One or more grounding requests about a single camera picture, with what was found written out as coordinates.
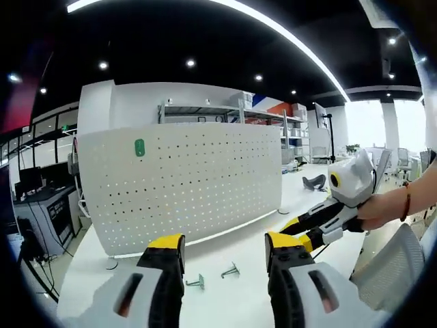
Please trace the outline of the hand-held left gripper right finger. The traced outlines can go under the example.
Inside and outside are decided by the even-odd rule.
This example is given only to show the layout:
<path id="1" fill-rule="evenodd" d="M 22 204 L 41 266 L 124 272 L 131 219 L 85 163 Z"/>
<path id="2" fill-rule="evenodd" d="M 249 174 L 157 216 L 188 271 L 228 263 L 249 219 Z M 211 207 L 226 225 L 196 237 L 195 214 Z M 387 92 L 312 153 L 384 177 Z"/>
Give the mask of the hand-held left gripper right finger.
<path id="1" fill-rule="evenodd" d="M 324 262 L 316 263 L 293 236 L 265 233 L 268 294 L 275 327 L 352 327 L 356 287 Z"/>

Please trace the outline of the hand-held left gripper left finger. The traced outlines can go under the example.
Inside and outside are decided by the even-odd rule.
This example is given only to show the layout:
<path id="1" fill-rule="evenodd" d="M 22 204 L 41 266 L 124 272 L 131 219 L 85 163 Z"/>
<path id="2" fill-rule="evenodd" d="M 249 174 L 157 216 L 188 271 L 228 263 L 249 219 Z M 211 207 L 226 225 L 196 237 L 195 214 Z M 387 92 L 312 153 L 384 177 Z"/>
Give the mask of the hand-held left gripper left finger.
<path id="1" fill-rule="evenodd" d="M 102 286 L 103 327 L 179 327 L 184 296 L 181 233 L 150 242 L 136 266 Z"/>

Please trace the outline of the person's right hand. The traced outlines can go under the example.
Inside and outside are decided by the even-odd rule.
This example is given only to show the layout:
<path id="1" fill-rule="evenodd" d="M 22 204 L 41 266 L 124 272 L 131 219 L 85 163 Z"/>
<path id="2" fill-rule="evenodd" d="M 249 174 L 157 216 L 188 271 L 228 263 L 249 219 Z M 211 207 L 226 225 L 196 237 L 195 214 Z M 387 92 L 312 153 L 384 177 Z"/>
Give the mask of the person's right hand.
<path id="1" fill-rule="evenodd" d="M 347 229 L 351 232 L 364 232 L 382 227 L 389 221 L 403 221 L 410 209 L 408 186 L 384 194 L 373 194 L 358 207 L 356 218 L 349 220 Z"/>

